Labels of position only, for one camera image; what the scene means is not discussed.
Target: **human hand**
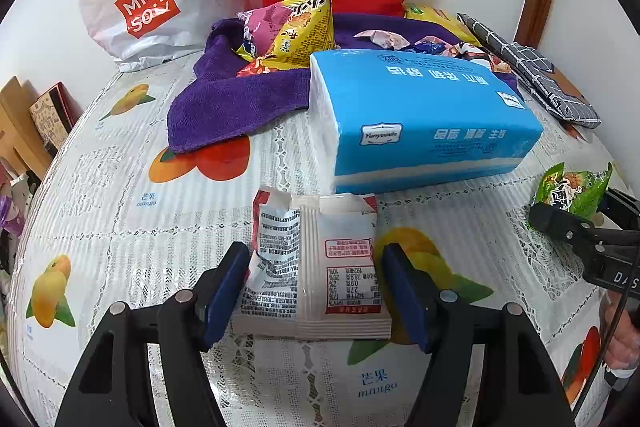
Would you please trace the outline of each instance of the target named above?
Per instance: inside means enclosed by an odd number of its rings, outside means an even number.
[[[608,291],[611,304],[605,309],[604,319],[607,327],[613,320],[616,307],[620,298],[619,293]],[[624,310],[620,315],[620,322],[607,348],[604,361],[610,369],[630,369],[638,363],[640,358],[640,331],[631,323],[628,311]]]

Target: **plaid fabric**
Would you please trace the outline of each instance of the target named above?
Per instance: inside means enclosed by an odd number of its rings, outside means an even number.
[[[554,65],[535,48],[506,42],[500,35],[466,14],[462,21],[492,53],[514,68],[521,83],[549,113],[559,120],[595,129],[602,123],[590,104],[565,93],[546,73],[554,72]]]

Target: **nutrition facts table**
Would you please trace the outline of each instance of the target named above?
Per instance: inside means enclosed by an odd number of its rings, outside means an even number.
[[[326,313],[380,313],[382,298],[373,266],[326,269]]]

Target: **purple towel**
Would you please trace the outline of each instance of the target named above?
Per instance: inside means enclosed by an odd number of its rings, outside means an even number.
[[[204,55],[193,67],[196,80],[169,108],[167,130],[174,152],[251,133],[278,116],[308,107],[308,68],[236,77],[246,66],[234,53],[242,44],[243,29],[240,19],[222,19],[213,26]],[[449,44],[460,42],[435,23],[387,15],[334,14],[335,42],[342,49],[380,49],[369,39],[353,37],[364,30],[395,32],[411,43],[426,35]]]

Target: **blue tissue package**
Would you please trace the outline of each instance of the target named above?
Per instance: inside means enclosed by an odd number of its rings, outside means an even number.
[[[542,134],[524,102],[484,66],[383,50],[312,54],[308,121],[321,194],[509,172]]]

